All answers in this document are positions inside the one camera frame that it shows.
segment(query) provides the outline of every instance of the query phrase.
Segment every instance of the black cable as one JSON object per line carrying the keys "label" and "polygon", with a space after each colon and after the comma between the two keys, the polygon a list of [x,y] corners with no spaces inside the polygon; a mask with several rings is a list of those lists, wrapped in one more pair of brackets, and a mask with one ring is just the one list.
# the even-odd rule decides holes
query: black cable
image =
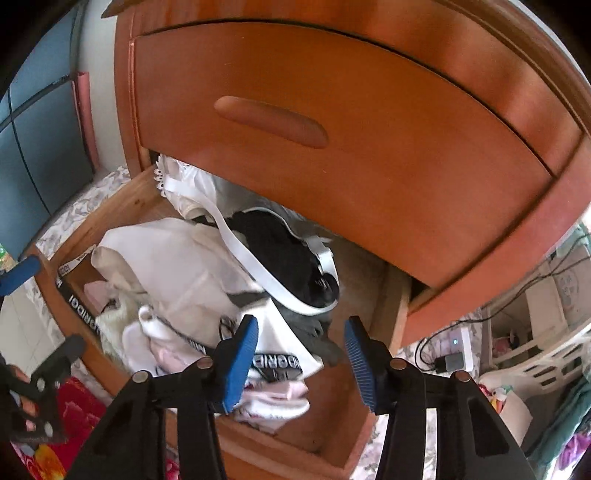
{"label": "black cable", "polygon": [[429,370],[424,370],[422,369],[420,366],[417,365],[417,368],[423,372],[430,372],[433,370],[434,364],[433,362],[427,362],[425,361],[424,357],[423,357],[423,352],[425,350],[425,347],[431,342],[431,340],[433,340],[437,335],[440,335],[443,332],[447,332],[448,330],[451,330],[452,328],[460,325],[461,323],[468,323],[468,324],[475,324],[475,323],[484,323],[484,322],[488,322],[489,320],[493,319],[494,317],[496,317],[500,312],[502,312],[503,310],[505,310],[509,305],[511,305],[514,301],[516,301],[522,294],[523,292],[525,292],[528,288],[536,285],[537,283],[539,283],[540,281],[542,281],[545,278],[549,278],[549,277],[553,277],[555,275],[560,275],[561,273],[564,273],[565,271],[569,270],[570,268],[573,268],[574,266],[580,264],[581,262],[584,262],[585,260],[589,260],[591,259],[591,255],[588,255],[584,258],[581,258],[579,260],[577,260],[576,262],[570,264],[568,267],[563,268],[562,270],[558,271],[558,269],[560,268],[560,266],[564,263],[564,261],[569,257],[569,255],[571,254],[571,252],[574,250],[574,248],[577,246],[577,244],[583,239],[583,238],[588,238],[591,236],[591,233],[587,233],[585,235],[580,236],[579,238],[577,238],[574,242],[573,245],[571,245],[571,247],[569,248],[569,251],[566,252],[566,255],[560,260],[560,262],[558,262],[558,264],[550,271],[550,273],[546,274],[546,275],[539,275],[536,278],[533,278],[532,280],[528,281],[525,285],[523,285],[523,287],[521,287],[519,289],[519,291],[517,292],[517,294],[515,294],[513,296],[512,299],[510,299],[510,301],[508,301],[507,303],[505,303],[500,309],[498,309],[495,313],[493,313],[492,315],[483,318],[483,319],[467,319],[467,320],[457,320],[454,323],[446,326],[445,328],[442,328],[441,330],[439,330],[438,332],[435,332],[434,334],[432,334],[429,337],[426,337],[422,340],[419,341],[419,343],[417,344],[417,349],[414,352],[414,363],[415,365],[417,365],[417,352],[418,352],[418,357],[421,359],[421,362],[423,362],[425,365],[428,365],[432,368],[430,368]]}

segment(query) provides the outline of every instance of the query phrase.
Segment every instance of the pile of clothes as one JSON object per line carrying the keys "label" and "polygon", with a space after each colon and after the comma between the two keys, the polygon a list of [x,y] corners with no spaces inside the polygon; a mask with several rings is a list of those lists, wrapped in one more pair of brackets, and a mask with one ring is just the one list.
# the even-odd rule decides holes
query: pile of clothes
{"label": "pile of clothes", "polygon": [[238,421],[275,432],[309,409],[304,380],[343,358],[327,336],[339,297],[327,235],[295,212],[162,156],[158,187],[184,219],[105,233],[84,286],[105,354],[129,372],[181,372],[245,315],[259,338]]}

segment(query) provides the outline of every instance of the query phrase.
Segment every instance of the blue rubber tip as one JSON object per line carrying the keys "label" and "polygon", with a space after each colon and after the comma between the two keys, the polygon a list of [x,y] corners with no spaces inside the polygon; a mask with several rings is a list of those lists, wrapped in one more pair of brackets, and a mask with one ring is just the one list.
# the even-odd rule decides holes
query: blue rubber tip
{"label": "blue rubber tip", "polygon": [[18,263],[14,268],[0,275],[0,296],[10,295],[29,278],[41,270],[41,261],[31,255]]}
{"label": "blue rubber tip", "polygon": [[345,323],[345,349],[347,356],[353,368],[353,374],[361,393],[361,399],[372,412],[376,407],[376,391],[374,375],[369,367],[369,362],[365,358],[361,345],[353,330],[353,323],[347,320]]}
{"label": "blue rubber tip", "polygon": [[242,343],[238,347],[234,362],[226,377],[226,390],[222,400],[222,406],[226,412],[232,411],[234,406],[240,401],[246,376],[252,365],[252,358],[255,355],[257,343],[258,322],[253,317],[246,328]]}

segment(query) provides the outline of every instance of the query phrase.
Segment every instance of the open drawer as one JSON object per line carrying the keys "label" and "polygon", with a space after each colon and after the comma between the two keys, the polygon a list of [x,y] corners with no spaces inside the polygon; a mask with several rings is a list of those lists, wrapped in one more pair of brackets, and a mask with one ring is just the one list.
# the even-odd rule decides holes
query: open drawer
{"label": "open drawer", "polygon": [[[106,200],[59,248],[51,261],[43,258],[35,248],[29,251],[43,261],[44,268],[35,279],[51,314],[65,335],[78,333],[86,339],[88,347],[82,360],[111,395],[116,395],[125,385],[129,374],[102,353],[99,340],[64,301],[54,280],[60,265],[76,258],[89,246],[98,244],[107,230],[166,216],[178,217],[168,200],[160,196],[152,176],[153,170],[148,169]],[[373,338],[383,341],[392,353],[396,353],[406,320],[410,277],[345,239],[335,239],[331,249],[342,295],[332,313],[330,337],[342,346],[344,321],[356,314]],[[86,257],[66,280],[90,306],[83,286],[101,278],[90,264],[90,257]],[[230,478],[349,478],[369,438],[375,417],[362,404],[348,364],[325,367],[306,379],[306,384],[309,411],[288,422],[274,436],[228,418],[217,419]],[[176,447],[176,415],[171,412],[167,416],[166,435],[169,445]]]}

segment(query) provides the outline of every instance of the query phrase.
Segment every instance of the white wall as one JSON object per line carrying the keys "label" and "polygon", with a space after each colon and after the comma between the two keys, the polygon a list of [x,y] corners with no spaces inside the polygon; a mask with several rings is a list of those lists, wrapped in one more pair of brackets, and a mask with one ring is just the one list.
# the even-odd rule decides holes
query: white wall
{"label": "white wall", "polygon": [[90,0],[86,7],[78,68],[90,73],[90,104],[96,148],[101,164],[110,171],[125,165],[115,103],[113,55],[116,17],[101,18],[111,0]]}

